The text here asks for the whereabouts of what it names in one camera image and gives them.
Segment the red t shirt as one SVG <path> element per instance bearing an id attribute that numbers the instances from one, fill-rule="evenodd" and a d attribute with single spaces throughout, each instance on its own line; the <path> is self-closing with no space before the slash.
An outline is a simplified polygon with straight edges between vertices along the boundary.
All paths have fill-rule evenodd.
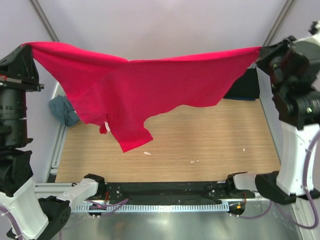
<path id="1" fill-rule="evenodd" d="M 247 47 L 162 59 L 127 60 L 62 42 L 30 43 L 80 120 L 111 132 L 124 152 L 153 140 L 145 121 L 176 107 L 213 107 L 260 53 Z"/>

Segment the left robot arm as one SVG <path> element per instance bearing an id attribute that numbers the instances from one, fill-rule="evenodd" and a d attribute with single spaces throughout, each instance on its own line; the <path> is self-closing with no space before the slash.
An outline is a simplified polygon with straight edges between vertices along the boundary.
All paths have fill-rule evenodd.
<path id="1" fill-rule="evenodd" d="M 0 61 L 0 211 L 11 223 L 7 236 L 18 240 L 50 240 L 67 223 L 71 211 L 106 194 L 103 177 L 87 174 L 58 196 L 37 198 L 30 165 L 32 140 L 27 134 L 26 93 L 43 89 L 32 49 L 17 47 Z"/>

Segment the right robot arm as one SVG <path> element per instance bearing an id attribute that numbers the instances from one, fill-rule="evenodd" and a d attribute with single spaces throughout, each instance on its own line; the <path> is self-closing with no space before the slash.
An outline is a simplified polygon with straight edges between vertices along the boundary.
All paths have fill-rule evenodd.
<path id="1" fill-rule="evenodd" d="M 247 190 L 288 205 L 297 198 L 320 196 L 313 184 L 313 148 L 320 140 L 320 93 L 313 86 L 320 71 L 320 23 L 314 21 L 309 32 L 308 37 L 289 36 L 260 50 L 256 65 L 270 78 L 272 101 L 281 123 L 280 169 L 230 174 L 225 192 L 231 198 Z"/>

